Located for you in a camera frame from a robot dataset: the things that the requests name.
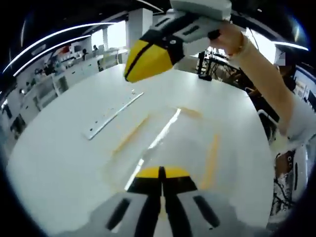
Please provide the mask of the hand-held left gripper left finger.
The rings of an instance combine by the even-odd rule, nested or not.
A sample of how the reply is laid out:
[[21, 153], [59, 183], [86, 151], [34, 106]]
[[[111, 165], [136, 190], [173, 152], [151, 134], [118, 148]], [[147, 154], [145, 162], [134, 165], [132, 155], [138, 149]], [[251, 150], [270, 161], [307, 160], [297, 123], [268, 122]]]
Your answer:
[[140, 171], [126, 192], [111, 196], [91, 212], [86, 224], [63, 237], [152, 237], [160, 212], [163, 167]]

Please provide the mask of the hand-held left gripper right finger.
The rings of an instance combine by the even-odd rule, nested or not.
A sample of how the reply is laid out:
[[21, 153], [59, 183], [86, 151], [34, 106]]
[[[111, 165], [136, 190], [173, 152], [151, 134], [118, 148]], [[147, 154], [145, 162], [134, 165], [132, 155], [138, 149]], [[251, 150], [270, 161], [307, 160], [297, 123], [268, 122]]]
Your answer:
[[199, 190], [190, 174], [178, 167], [160, 167], [165, 208], [175, 237], [243, 237], [245, 224], [229, 202]]

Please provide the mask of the person's right hand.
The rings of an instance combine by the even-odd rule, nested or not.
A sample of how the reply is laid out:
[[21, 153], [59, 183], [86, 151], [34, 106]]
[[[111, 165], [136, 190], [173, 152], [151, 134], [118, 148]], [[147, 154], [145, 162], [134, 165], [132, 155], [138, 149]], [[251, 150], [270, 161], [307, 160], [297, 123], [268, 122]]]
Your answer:
[[214, 48], [223, 49], [229, 56], [239, 54], [243, 48], [244, 36], [239, 27], [224, 22], [219, 28], [219, 37], [210, 40], [210, 45]]

